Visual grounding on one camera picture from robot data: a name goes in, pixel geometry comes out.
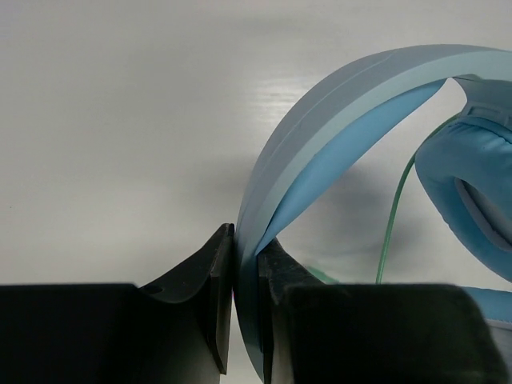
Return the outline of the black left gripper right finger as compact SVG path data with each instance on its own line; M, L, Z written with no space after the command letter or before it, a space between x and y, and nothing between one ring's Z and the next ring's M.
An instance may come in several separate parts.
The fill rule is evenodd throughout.
M447 284L326 284L272 241L258 255L266 383L501 383L503 336Z

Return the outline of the light blue headphones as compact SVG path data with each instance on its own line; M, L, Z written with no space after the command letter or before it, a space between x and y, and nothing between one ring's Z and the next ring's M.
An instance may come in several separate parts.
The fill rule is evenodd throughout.
M457 239L504 279L511 243L511 54L457 44L388 50L320 81L287 113L255 163L238 215L234 288L246 351L264 373L256 257L377 141L454 79L459 116L424 143L416 170Z

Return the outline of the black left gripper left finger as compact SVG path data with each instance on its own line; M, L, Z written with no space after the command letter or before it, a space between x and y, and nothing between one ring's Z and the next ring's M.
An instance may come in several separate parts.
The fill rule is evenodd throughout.
M4 383L217 383L227 371L234 226L161 277L1 288Z

